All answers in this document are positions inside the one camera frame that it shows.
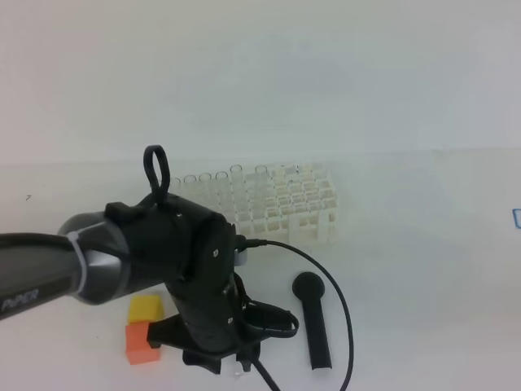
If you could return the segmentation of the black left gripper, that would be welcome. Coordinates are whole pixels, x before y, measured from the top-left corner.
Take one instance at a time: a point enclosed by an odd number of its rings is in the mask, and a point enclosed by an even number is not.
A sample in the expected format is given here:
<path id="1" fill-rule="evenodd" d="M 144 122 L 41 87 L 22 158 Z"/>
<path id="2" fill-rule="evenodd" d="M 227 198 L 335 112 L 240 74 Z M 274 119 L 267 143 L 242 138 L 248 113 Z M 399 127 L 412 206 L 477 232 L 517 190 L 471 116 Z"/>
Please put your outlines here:
<path id="1" fill-rule="evenodd" d="M 292 338 L 300 323 L 290 311 L 248 301 L 234 272 L 235 229 L 213 212 L 168 215 L 171 262 L 164 281 L 178 313 L 152 322 L 147 342 L 182 351 L 187 366 L 221 372 L 230 355 L 255 366 L 260 337 Z"/>

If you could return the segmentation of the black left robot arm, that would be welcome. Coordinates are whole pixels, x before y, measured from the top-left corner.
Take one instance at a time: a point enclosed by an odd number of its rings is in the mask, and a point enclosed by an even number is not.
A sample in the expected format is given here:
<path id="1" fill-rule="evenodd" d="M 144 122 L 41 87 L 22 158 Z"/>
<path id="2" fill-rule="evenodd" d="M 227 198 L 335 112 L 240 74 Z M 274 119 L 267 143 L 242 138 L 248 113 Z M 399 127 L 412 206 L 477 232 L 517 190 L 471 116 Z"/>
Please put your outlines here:
<path id="1" fill-rule="evenodd" d="M 180 349 L 186 365 L 216 374 L 231 355 L 249 370 L 263 340 L 293 337 L 299 323 L 247 295 L 234 270 L 244 249 L 223 215 L 179 196 L 112 203 L 70 218 L 56 235 L 2 235 L 1 316 L 66 295 L 101 305 L 163 284 L 177 313 L 147 323 L 146 346 Z"/>

